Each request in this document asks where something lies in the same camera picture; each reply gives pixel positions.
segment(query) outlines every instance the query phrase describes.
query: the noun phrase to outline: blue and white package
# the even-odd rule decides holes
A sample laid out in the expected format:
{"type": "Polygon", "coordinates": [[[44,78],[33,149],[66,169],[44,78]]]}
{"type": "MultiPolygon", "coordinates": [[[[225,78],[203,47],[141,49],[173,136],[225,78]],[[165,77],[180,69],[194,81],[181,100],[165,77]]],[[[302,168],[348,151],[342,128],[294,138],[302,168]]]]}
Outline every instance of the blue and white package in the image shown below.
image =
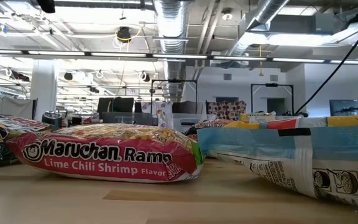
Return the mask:
{"type": "Polygon", "coordinates": [[[358,206],[358,126],[198,130],[201,149],[287,189],[358,206]]]}

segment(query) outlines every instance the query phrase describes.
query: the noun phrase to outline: white wall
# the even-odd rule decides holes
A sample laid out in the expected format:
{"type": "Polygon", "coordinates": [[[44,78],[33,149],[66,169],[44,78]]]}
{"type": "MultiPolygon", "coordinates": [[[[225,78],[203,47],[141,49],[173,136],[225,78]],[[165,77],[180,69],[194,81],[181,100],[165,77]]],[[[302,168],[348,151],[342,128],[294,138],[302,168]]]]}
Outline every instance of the white wall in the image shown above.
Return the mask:
{"type": "MultiPolygon", "coordinates": [[[[250,84],[251,83],[271,83],[270,75],[278,75],[278,83],[285,83],[285,73],[278,68],[264,68],[264,76],[259,76],[260,69],[250,71],[247,68],[230,68],[227,70],[214,67],[204,68],[198,80],[198,100],[215,102],[216,97],[238,97],[247,103],[247,112],[251,112],[250,106],[250,84]],[[224,81],[223,74],[232,74],[231,81],[224,81]]],[[[186,68],[186,79],[191,80],[193,67],[186,68]]],[[[195,101],[195,91],[186,85],[183,94],[183,101],[195,101]]],[[[267,111],[267,98],[286,98],[290,100],[290,95],[281,87],[267,88],[262,87],[254,95],[254,111],[267,111]]]]}
{"type": "MultiPolygon", "coordinates": [[[[286,81],[295,89],[295,110],[312,96],[336,67],[303,64],[287,72],[286,81]]],[[[302,111],[309,112],[311,117],[330,116],[330,100],[358,100],[358,66],[343,65],[302,111]]]]}
{"type": "MultiPolygon", "coordinates": [[[[216,101],[216,97],[238,97],[247,103],[250,112],[250,84],[270,83],[270,75],[278,75],[278,83],[294,85],[295,111],[317,90],[337,65],[303,64],[287,73],[278,68],[264,68],[264,76],[255,68],[204,68],[198,85],[199,101],[216,101]],[[232,74],[231,81],[224,81],[223,74],[232,74]]],[[[193,67],[186,68],[187,80],[193,76],[193,67]]],[[[195,91],[185,86],[183,100],[195,101],[195,91]]],[[[267,111],[267,98],[285,98],[286,110],[291,110],[291,96],[283,88],[262,87],[254,95],[254,111],[267,111]]],[[[358,66],[343,65],[327,85],[302,111],[311,117],[330,116],[329,100],[358,100],[358,66]]]]}
{"type": "MultiPolygon", "coordinates": [[[[336,68],[335,65],[305,65],[306,99],[336,68]]],[[[308,104],[310,116],[330,116],[329,100],[358,100],[358,66],[344,65],[308,104]]]]}
{"type": "MultiPolygon", "coordinates": [[[[296,111],[306,101],[305,95],[305,66],[299,65],[288,71],[285,75],[287,84],[293,85],[294,91],[294,110],[296,111]]],[[[291,101],[286,101],[286,107],[291,108],[291,101]]]]}

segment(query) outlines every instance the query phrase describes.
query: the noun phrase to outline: window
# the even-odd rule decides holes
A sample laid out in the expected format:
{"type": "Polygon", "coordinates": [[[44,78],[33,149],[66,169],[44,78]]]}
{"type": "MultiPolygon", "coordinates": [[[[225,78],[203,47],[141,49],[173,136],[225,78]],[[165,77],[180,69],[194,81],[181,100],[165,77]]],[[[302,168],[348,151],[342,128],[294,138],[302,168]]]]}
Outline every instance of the window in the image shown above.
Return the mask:
{"type": "Polygon", "coordinates": [[[238,97],[216,97],[217,103],[222,103],[223,101],[226,101],[228,103],[235,103],[239,101],[238,97]]]}

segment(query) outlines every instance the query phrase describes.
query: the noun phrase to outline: ramen noodle package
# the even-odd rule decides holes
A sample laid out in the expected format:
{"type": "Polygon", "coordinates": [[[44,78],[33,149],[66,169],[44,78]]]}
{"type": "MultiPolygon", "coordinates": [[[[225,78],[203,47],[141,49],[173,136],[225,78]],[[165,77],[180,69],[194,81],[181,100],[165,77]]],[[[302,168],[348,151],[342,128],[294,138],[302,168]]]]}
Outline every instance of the ramen noodle package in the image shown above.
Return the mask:
{"type": "Polygon", "coordinates": [[[281,187],[358,206],[358,126],[208,128],[198,143],[281,187]]]}
{"type": "Polygon", "coordinates": [[[214,120],[204,120],[197,124],[194,124],[187,130],[184,134],[191,139],[197,141],[197,130],[203,128],[223,128],[225,125],[231,123],[233,121],[227,119],[214,119],[214,120]]]}
{"type": "Polygon", "coordinates": [[[203,166],[196,142],[154,126],[76,126],[25,133],[8,146],[25,164],[83,179],[172,182],[197,178],[203,166]]]}
{"type": "Polygon", "coordinates": [[[15,116],[0,116],[0,165],[11,164],[17,160],[16,156],[5,145],[6,140],[26,132],[47,132],[56,129],[58,128],[38,121],[15,116]]]}

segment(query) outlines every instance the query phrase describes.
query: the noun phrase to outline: table surface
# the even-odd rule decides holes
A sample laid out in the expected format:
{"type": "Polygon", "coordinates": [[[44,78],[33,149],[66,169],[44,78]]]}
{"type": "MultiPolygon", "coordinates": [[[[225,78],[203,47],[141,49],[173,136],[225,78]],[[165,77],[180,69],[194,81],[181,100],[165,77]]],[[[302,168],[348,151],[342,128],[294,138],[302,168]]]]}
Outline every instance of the table surface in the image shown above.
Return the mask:
{"type": "Polygon", "coordinates": [[[355,223],[358,208],[278,187],[206,160],[198,179],[136,184],[0,167],[0,223],[355,223]]]}

